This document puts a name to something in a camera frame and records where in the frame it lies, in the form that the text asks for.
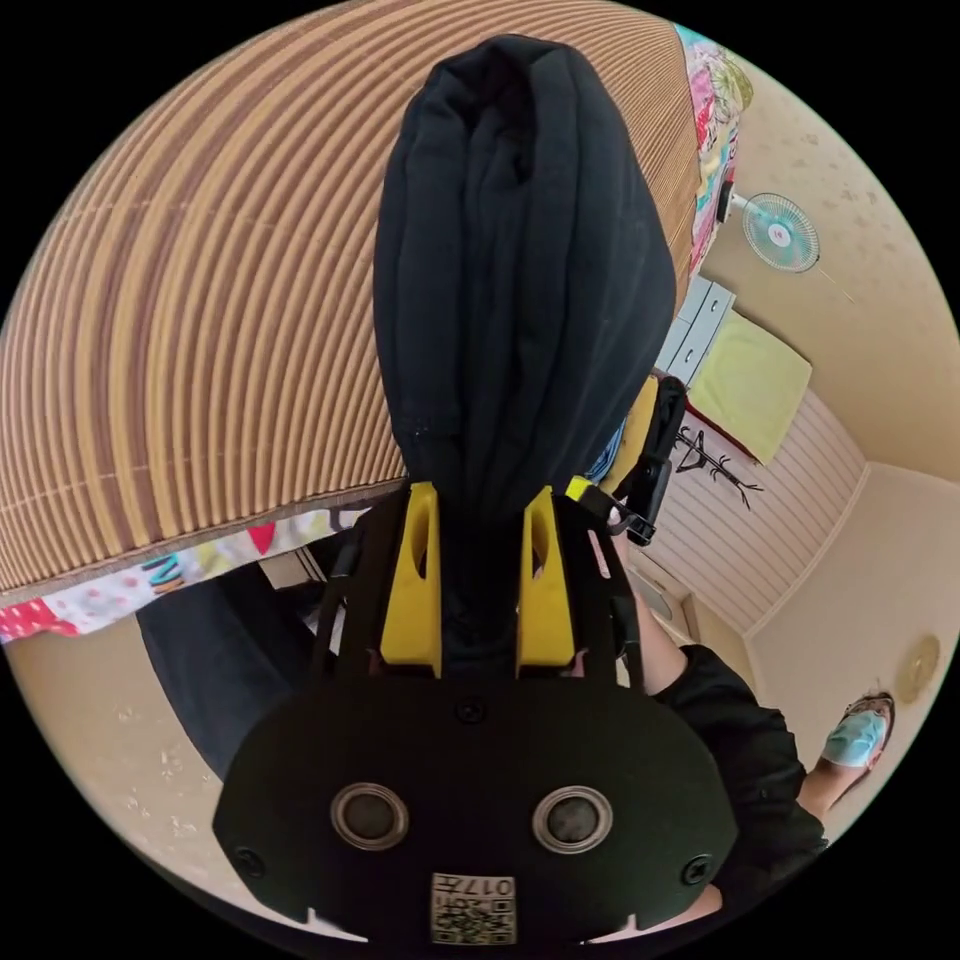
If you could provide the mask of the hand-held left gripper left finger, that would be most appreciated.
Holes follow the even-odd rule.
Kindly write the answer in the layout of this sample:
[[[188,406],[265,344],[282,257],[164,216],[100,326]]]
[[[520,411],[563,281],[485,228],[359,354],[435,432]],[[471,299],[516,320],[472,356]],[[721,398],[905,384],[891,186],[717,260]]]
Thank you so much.
[[[442,671],[442,600],[439,501],[434,487],[414,483],[404,509],[382,628],[380,655],[387,666]]]

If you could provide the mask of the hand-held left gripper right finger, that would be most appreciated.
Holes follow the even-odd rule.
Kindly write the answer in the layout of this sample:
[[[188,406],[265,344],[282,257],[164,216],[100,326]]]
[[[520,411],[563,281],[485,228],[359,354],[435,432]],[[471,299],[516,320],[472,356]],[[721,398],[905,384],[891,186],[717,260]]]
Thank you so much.
[[[575,651],[554,497],[546,486],[523,515],[516,667],[565,669]]]

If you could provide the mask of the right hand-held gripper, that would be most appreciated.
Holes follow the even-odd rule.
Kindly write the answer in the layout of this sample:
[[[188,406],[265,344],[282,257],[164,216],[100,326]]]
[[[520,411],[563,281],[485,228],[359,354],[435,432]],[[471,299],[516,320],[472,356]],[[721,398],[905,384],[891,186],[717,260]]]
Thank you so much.
[[[687,391],[671,376],[650,376],[628,415],[592,465],[592,482],[570,479],[565,496],[577,503],[600,503],[601,491],[616,502],[619,520],[611,535],[623,533],[647,546],[672,474],[671,453],[686,414]]]

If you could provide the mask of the person's left hand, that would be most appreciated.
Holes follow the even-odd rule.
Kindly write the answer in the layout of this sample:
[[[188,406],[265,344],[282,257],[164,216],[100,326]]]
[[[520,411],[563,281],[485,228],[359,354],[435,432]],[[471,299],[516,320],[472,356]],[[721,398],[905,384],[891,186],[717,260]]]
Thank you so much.
[[[620,929],[598,936],[587,940],[589,944],[604,944],[609,942],[614,942],[624,939],[632,939],[641,936],[647,936],[651,934],[657,934],[665,930],[672,929],[677,926],[682,926],[691,921],[691,914],[689,911],[679,914],[676,917],[670,918],[669,920],[663,921],[656,925],[641,927],[638,925],[637,918],[635,916],[630,916],[627,923]]]

